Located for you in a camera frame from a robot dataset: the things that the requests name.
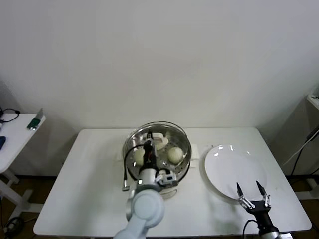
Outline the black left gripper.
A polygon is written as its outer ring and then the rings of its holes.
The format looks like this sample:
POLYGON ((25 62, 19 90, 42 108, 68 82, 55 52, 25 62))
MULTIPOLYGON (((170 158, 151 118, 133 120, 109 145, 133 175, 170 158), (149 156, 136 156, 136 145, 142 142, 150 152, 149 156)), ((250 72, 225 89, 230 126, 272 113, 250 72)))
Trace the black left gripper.
POLYGON ((153 133, 151 130, 147 132, 147 140, 144 143, 145 153, 143 155, 143 165, 141 170, 144 169, 155 169, 157 170, 157 157, 154 150, 153 144, 153 133))

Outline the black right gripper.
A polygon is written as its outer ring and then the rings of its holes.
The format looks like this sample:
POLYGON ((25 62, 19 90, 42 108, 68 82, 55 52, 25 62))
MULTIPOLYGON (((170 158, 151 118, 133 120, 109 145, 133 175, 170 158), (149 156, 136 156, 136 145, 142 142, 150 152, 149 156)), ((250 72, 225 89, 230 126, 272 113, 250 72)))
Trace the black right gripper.
POLYGON ((238 202, 249 213, 252 214, 257 222, 259 232, 274 232, 275 226, 273 225, 268 212, 270 211, 270 195, 266 193, 265 188, 256 181, 260 194, 263 197, 263 201, 250 202, 245 198, 239 183, 236 183, 238 202))

